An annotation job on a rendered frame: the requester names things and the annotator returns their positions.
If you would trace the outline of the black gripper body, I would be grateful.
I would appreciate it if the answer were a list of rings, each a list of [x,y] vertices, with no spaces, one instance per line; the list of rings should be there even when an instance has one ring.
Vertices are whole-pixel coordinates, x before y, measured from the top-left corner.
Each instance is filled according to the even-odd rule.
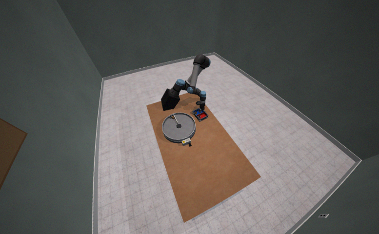
[[[204,110],[204,106],[205,106],[205,101],[197,101],[196,102],[196,105],[200,105],[199,107],[201,108],[201,110]]]

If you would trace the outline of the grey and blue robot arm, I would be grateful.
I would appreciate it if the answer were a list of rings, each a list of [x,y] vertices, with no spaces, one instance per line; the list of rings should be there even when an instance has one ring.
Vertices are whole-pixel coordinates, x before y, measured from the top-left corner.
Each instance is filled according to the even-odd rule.
[[[196,88],[198,75],[202,70],[210,66],[210,59],[202,54],[195,57],[193,62],[193,71],[191,76],[186,80],[178,79],[173,88],[169,90],[170,95],[178,97],[181,90],[185,90],[190,94],[195,94],[200,97],[201,101],[206,100],[206,92]]]

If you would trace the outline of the grey round turntable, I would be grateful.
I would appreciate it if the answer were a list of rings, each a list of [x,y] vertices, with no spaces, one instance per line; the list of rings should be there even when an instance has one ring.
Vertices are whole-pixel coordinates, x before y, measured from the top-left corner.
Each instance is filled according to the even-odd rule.
[[[182,143],[183,146],[191,145],[191,138],[196,131],[194,119],[186,113],[174,113],[174,119],[169,116],[163,121],[162,130],[166,139],[173,143]],[[171,116],[170,115],[170,116]]]

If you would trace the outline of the red and blue divided bin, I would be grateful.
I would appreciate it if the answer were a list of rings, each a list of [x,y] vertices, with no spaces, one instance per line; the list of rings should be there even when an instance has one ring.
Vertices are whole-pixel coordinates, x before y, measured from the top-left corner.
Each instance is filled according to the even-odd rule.
[[[195,114],[195,112],[197,112],[197,114]],[[204,110],[202,110],[201,113],[200,113],[199,112],[199,108],[193,110],[192,113],[199,120],[199,122],[201,122],[202,120],[208,118],[208,116],[209,116]],[[200,118],[198,116],[200,116]]]

